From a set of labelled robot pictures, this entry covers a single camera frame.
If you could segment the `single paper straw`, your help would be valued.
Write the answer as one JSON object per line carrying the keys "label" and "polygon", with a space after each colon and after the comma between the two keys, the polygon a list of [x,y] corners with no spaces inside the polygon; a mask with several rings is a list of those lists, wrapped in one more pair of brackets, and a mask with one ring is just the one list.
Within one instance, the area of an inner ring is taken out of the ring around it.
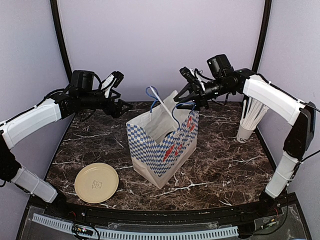
{"label": "single paper straw", "polygon": [[178,120],[176,120],[175,119],[175,117],[173,116],[173,109],[172,110],[169,110],[169,108],[166,106],[166,104],[161,100],[161,98],[160,98],[160,96],[159,96],[159,93],[158,93],[158,90],[155,88],[155,87],[153,87],[153,86],[148,86],[146,89],[145,89],[145,93],[149,96],[149,97],[151,97],[151,98],[153,98],[154,99],[154,101],[153,101],[153,103],[152,103],[152,105],[151,105],[151,107],[150,107],[150,113],[152,113],[153,112],[153,107],[155,106],[155,104],[157,103],[157,102],[159,102],[160,103],[160,105],[164,108],[164,110],[169,114],[169,116],[172,118],[172,120],[175,122],[173,125],[176,127],[176,128],[179,128],[179,125],[180,125],[180,123],[179,123],[179,121]]}

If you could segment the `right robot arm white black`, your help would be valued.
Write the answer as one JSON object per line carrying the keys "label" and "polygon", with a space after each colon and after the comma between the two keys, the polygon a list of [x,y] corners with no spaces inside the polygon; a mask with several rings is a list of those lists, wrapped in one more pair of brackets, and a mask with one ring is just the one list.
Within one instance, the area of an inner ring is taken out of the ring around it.
{"label": "right robot arm white black", "polygon": [[272,199],[281,194],[294,179],[300,165],[307,160],[305,152],[314,138],[318,109],[312,102],[306,103],[290,95],[259,73],[247,68],[235,70],[225,54],[208,59],[207,64],[213,76],[207,82],[203,81],[205,77],[196,68],[191,70],[185,66],[179,70],[187,84],[174,97],[178,108],[184,109],[185,104],[193,102],[196,109],[207,109],[209,100],[239,93],[265,105],[291,126],[280,162],[261,194],[266,198],[255,205],[255,213],[266,217],[275,208]]}

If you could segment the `blue checkered paper bag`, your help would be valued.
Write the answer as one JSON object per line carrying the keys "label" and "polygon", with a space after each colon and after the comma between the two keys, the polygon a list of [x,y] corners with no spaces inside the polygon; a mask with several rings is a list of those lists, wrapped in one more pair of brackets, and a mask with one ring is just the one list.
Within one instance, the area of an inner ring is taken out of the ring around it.
{"label": "blue checkered paper bag", "polygon": [[157,102],[126,123],[127,139],[134,170],[161,189],[197,147],[199,112],[176,109],[175,90],[162,100],[179,122],[179,128]]}

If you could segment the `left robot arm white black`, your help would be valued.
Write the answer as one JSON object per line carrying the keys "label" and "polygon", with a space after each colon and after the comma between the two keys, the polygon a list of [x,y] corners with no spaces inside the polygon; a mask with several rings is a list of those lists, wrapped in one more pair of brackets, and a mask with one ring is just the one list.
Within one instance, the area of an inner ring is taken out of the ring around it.
{"label": "left robot arm white black", "polygon": [[11,150],[39,129],[82,110],[102,110],[107,116],[119,118],[132,109],[115,91],[124,79],[121,72],[112,72],[93,89],[94,79],[98,78],[93,71],[75,70],[67,87],[53,90],[37,105],[0,123],[0,179],[51,204],[51,210],[60,218],[71,213],[70,206],[60,199],[64,195],[22,166]]}

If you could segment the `white cup holding straws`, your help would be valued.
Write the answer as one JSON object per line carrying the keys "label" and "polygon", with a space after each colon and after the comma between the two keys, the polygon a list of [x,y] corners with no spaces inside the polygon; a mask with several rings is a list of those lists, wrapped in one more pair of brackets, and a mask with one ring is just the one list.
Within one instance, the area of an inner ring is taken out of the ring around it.
{"label": "white cup holding straws", "polygon": [[245,120],[242,119],[239,123],[236,140],[242,144],[246,143],[250,138],[251,134],[253,133],[253,131],[255,130],[255,128],[256,126],[251,126],[251,125],[247,126],[245,123]]}

